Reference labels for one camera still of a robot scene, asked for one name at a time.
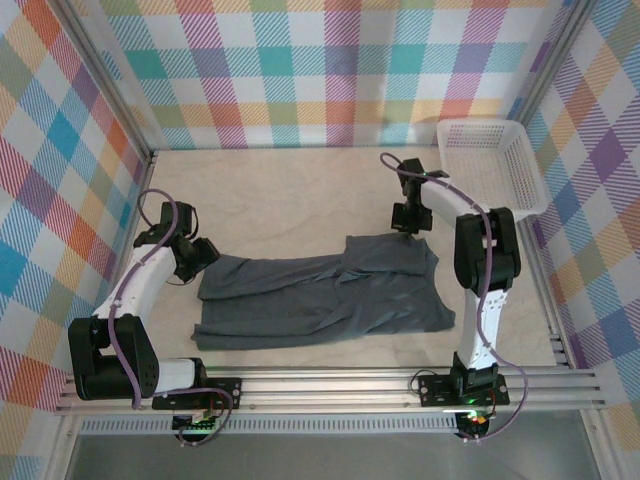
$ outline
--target plaid backdrop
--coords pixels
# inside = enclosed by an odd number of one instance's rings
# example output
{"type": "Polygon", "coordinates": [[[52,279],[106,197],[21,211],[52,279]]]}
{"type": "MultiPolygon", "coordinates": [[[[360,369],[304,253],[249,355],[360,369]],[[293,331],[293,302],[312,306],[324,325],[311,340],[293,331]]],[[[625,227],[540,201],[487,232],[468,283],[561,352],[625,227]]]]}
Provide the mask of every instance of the plaid backdrop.
{"type": "Polygon", "coordinates": [[[640,471],[640,0],[600,0],[528,132],[553,203],[535,224],[578,366],[640,471]]]}
{"type": "Polygon", "coordinates": [[[45,1],[0,0],[1,479],[36,478],[65,327],[106,297],[142,169],[45,1]]]}
{"type": "Polygon", "coordinates": [[[432,144],[439,119],[506,117],[573,2],[74,3],[149,141],[193,149],[432,144]]]}

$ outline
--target white textured floor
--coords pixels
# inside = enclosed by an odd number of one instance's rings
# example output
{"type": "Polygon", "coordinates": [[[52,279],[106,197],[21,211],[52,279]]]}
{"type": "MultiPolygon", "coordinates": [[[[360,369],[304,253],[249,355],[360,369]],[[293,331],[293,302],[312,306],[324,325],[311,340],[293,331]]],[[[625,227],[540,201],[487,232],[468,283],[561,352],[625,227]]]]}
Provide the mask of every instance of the white textured floor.
{"type": "MultiPolygon", "coordinates": [[[[403,201],[397,176],[378,161],[379,148],[161,152],[151,186],[195,206],[201,236],[223,253],[251,258],[298,258],[340,253],[346,235],[390,232],[391,209],[403,201]]],[[[440,167],[433,148],[396,148],[440,167]]],[[[159,218],[160,199],[145,211],[159,218]]],[[[156,353],[201,357],[212,366],[441,366],[450,365],[461,334],[463,293],[453,272],[453,229],[434,216],[425,233],[440,258],[436,286],[457,312],[448,332],[370,336],[303,348],[200,352],[190,339],[200,321],[198,277],[186,287],[163,287],[147,324],[156,353]]],[[[548,328],[526,258],[509,293],[498,350],[522,365],[555,365],[548,328]]]]}

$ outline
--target white basket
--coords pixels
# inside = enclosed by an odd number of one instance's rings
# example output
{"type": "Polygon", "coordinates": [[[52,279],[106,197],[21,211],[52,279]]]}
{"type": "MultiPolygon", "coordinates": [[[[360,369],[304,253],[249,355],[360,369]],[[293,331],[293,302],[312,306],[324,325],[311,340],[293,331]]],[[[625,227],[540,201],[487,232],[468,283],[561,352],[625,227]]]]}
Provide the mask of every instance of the white basket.
{"type": "Polygon", "coordinates": [[[516,221],[544,212],[550,197],[524,127],[511,120],[438,122],[442,169],[485,208],[507,207],[516,221]]]}

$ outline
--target white robotic arm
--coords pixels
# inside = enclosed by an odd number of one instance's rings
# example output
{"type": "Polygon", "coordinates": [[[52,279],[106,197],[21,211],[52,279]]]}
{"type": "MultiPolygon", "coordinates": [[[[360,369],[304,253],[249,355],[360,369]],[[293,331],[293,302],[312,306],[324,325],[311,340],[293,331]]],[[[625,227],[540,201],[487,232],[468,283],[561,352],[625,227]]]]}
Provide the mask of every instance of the white robotic arm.
{"type": "MultiPolygon", "coordinates": [[[[441,178],[449,183],[448,178],[441,178]]],[[[420,198],[422,205],[432,210],[451,227],[456,228],[456,222],[463,215],[477,215],[471,206],[451,190],[443,188],[434,182],[421,185],[420,198]]],[[[458,357],[468,369],[480,370],[491,367],[495,363],[489,348],[484,345],[477,329],[477,312],[480,298],[471,289],[464,290],[465,311],[463,319],[462,340],[458,348],[458,357]]],[[[482,309],[482,330],[491,346],[496,348],[500,312],[507,298],[507,290],[490,291],[482,309]]]]}
{"type": "Polygon", "coordinates": [[[144,329],[169,277],[175,274],[186,282],[220,257],[209,240],[193,240],[198,229],[192,225],[193,212],[190,205],[165,202],[160,223],[136,239],[127,269],[111,295],[91,317],[71,323],[69,346],[80,398],[148,398],[159,392],[197,387],[204,381],[198,359],[158,360],[144,329]],[[104,354],[112,344],[116,355],[104,354]],[[121,367],[125,363],[128,372],[121,367]],[[139,387],[137,393],[134,382],[139,387]]]}
{"type": "MultiPolygon", "coordinates": [[[[113,304],[116,292],[120,284],[127,277],[127,273],[151,251],[154,245],[142,245],[134,248],[129,265],[122,278],[114,287],[111,295],[104,303],[93,312],[93,316],[98,320],[107,320],[109,310],[113,304]]],[[[160,248],[144,265],[137,269],[124,290],[124,295],[120,300],[120,306],[116,310],[115,317],[121,318],[125,315],[140,318],[142,325],[147,323],[151,308],[156,301],[160,288],[167,279],[173,275],[178,264],[171,247],[160,248]]],[[[195,363],[189,358],[172,358],[158,361],[158,383],[154,389],[154,394],[189,388],[193,385],[196,369],[195,363]]]]}

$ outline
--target robotic arm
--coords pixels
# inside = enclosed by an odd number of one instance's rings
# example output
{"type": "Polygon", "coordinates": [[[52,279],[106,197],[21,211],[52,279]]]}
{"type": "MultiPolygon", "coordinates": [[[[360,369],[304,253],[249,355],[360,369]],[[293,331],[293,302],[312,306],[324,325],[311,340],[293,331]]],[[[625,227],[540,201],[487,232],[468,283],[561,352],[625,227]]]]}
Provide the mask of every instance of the robotic arm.
{"type": "Polygon", "coordinates": [[[116,302],[115,334],[124,357],[140,385],[142,398],[159,392],[199,387],[204,382],[202,362],[197,359],[158,360],[144,330],[149,313],[160,288],[172,275],[184,282],[220,258],[213,244],[206,238],[191,241],[197,235],[192,218],[195,213],[188,204],[176,202],[178,219],[173,233],[155,254],[140,263],[169,231],[173,222],[173,208],[162,205],[160,223],[141,233],[134,242],[131,261],[113,292],[89,318],[76,318],[69,327],[69,346],[78,396],[83,400],[132,398],[130,378],[116,355],[101,352],[109,347],[107,323],[116,292],[125,285],[116,302]]]}
{"type": "Polygon", "coordinates": [[[407,200],[404,204],[394,205],[392,228],[411,234],[419,230],[431,230],[432,212],[454,227],[454,268],[465,295],[462,340],[458,351],[454,353],[449,378],[443,381],[425,377],[424,382],[429,383],[426,389],[429,393],[422,396],[422,403],[424,406],[449,402],[478,405],[476,401],[482,404],[488,392],[501,398],[499,403],[508,403],[508,397],[504,395],[506,390],[499,388],[504,385],[504,378],[498,374],[498,365],[491,349],[495,350],[500,313],[507,292],[521,270],[513,215],[507,208],[488,211],[492,245],[487,245],[481,216],[459,194],[445,188],[450,183],[446,173],[425,173],[417,158],[401,162],[398,170],[437,178],[438,183],[399,172],[407,200]],[[488,248],[492,249],[493,267],[481,312],[481,328],[488,340],[488,344],[485,344],[478,333],[477,316],[481,303],[480,288],[485,282],[488,248]]]}

